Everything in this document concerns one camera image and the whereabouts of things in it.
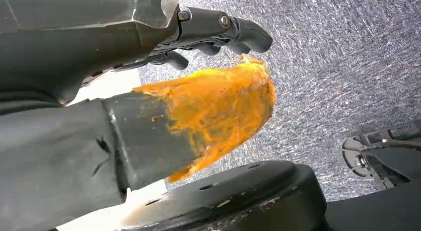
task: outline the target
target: bolt head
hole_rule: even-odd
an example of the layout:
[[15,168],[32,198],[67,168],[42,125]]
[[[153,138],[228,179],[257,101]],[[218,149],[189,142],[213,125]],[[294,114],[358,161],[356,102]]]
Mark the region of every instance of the bolt head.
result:
[[190,19],[189,14],[186,11],[181,11],[177,14],[177,17],[180,21],[187,21]]
[[223,15],[220,19],[219,19],[219,23],[221,24],[221,26],[224,29],[228,29],[230,24],[231,24],[231,19],[229,18],[229,16],[227,15]]

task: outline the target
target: orange paint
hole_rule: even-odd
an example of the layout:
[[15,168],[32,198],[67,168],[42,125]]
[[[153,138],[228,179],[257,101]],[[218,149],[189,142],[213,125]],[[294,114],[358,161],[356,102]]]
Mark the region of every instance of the orange paint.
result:
[[176,80],[134,88],[164,99],[168,130],[186,136],[197,159],[169,177],[177,181],[212,164],[251,138],[271,117],[275,88],[263,61],[198,71]]

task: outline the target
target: black machine part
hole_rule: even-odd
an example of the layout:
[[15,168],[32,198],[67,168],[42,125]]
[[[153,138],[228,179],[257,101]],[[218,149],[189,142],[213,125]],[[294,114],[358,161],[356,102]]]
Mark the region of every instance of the black machine part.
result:
[[124,231],[406,231],[421,227],[420,180],[326,204],[306,165],[262,161],[181,186],[129,217]]
[[346,139],[342,154],[349,168],[374,177],[384,188],[421,178],[421,120]]
[[310,167],[263,161],[174,189],[123,222],[130,231],[312,231],[325,210]]

